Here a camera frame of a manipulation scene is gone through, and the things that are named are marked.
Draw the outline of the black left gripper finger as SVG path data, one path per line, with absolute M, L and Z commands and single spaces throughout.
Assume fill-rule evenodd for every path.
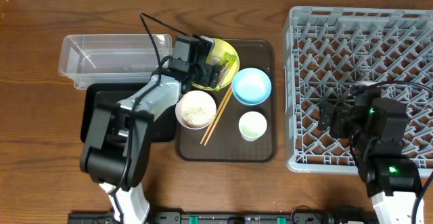
M 221 65 L 219 64 L 206 65 L 206 76 L 207 76 L 206 80 L 210 88 L 215 88 L 218 85 L 220 73 L 221 73 Z
M 200 56 L 199 56 L 199 64 L 204 65 L 206 63 L 206 59 L 209 54 L 212 53 L 214 48 L 214 40 L 210 37 L 200 36 Z

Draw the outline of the green snack wrapper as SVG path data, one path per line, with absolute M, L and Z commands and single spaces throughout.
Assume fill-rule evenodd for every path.
M 225 53 L 223 58 L 217 63 L 221 65 L 221 73 L 219 76 L 218 85 L 214 88 L 215 91 L 219 91 L 221 88 L 221 85 L 223 84 L 223 81 L 225 77 L 227 76 L 228 71 L 234 65 L 235 61 L 237 59 L 236 55 L 231 55 L 230 53 Z

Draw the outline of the light blue bowl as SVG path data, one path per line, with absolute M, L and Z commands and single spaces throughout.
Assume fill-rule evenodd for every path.
M 271 94 L 271 79 L 258 68 L 240 70 L 233 78 L 231 88 L 235 98 L 245 106 L 257 106 Z

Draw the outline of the white bowl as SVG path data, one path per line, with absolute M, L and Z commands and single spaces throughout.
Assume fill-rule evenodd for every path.
M 217 113 L 216 103 L 215 103 L 214 99 L 208 93 L 206 93 L 204 91 L 195 90 L 195 91 L 190 91 L 190 92 L 186 93 L 180 99 L 180 101 L 177 103 L 177 105 L 175 106 L 175 114 L 176 114 L 177 120 L 185 128 L 192 129 L 192 130 L 203 129 L 203 128 L 207 127 L 210 123 L 208 123 L 204 127 L 191 128 L 191 127 L 188 127 L 182 119 L 182 111 L 184 111 L 190 107 L 194 107 L 194 106 L 199 106 L 199 107 L 203 107 L 203 108 L 207 108 L 209 110 L 212 110 L 214 112 L 214 116 L 213 116 L 213 119 L 214 119 L 216 116 L 216 113 Z

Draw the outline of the pale green cup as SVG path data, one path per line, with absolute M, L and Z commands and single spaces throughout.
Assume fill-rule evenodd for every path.
M 238 127 L 246 141 L 255 141 L 265 134 L 267 119 L 260 112 L 250 111 L 241 116 Z

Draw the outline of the rice pile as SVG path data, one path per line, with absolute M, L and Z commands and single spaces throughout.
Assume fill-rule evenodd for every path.
M 182 111 L 182 119 L 188 127 L 200 128 L 213 119 L 214 112 L 207 108 L 194 106 Z

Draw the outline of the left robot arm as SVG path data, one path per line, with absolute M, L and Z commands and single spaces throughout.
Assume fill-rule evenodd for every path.
M 141 181 L 147 168 L 155 121 L 192 84 L 215 88 L 221 66 L 209 64 L 212 38 L 179 35 L 172 54 L 158 58 L 149 82 L 117 102 L 93 109 L 80 159 L 82 172 L 107 193 L 118 223 L 145 223 L 150 204 Z

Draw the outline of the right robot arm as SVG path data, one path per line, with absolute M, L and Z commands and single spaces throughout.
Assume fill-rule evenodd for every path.
M 351 107 L 319 102 L 318 129 L 349 141 L 379 223 L 423 223 L 427 186 L 414 161 L 403 155 L 405 104 L 382 97 L 376 86 L 355 86 L 352 94 Z

